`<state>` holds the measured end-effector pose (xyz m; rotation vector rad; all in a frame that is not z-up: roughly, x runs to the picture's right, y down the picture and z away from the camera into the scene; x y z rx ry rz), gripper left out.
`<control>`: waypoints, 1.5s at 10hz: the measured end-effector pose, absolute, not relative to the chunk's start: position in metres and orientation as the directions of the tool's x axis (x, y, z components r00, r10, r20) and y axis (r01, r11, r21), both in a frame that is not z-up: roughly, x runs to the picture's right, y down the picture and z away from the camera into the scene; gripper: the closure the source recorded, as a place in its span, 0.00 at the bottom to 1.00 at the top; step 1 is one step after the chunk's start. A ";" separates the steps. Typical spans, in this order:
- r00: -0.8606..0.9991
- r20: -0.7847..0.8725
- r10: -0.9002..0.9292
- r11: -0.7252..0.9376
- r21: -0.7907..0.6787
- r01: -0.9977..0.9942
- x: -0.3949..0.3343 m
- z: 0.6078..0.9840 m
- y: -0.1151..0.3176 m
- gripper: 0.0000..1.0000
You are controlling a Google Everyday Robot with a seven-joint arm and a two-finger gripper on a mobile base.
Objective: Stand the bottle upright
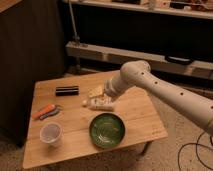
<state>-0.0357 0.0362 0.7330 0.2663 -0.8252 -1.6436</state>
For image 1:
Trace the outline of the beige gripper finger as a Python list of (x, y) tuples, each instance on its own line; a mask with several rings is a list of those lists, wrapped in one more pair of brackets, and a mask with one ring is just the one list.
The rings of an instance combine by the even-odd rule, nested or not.
[(88, 97), (89, 98), (95, 98), (95, 97), (99, 97), (102, 96), (104, 94), (104, 90), (102, 86), (98, 86), (92, 90), (89, 91), (88, 93)]

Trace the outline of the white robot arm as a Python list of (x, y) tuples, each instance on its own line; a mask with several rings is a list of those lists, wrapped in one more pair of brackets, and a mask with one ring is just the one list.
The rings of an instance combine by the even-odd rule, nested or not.
[(133, 86), (155, 95), (213, 136), (213, 100), (157, 78), (151, 74), (151, 67), (144, 60), (123, 64), (116, 75), (102, 86), (93, 88), (89, 97), (107, 95), (115, 101)]

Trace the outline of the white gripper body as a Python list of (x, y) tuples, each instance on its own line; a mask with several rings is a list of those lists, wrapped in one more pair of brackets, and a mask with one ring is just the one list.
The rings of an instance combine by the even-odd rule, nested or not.
[(120, 78), (111, 78), (104, 83), (104, 93), (112, 98), (123, 94), (123, 85)]

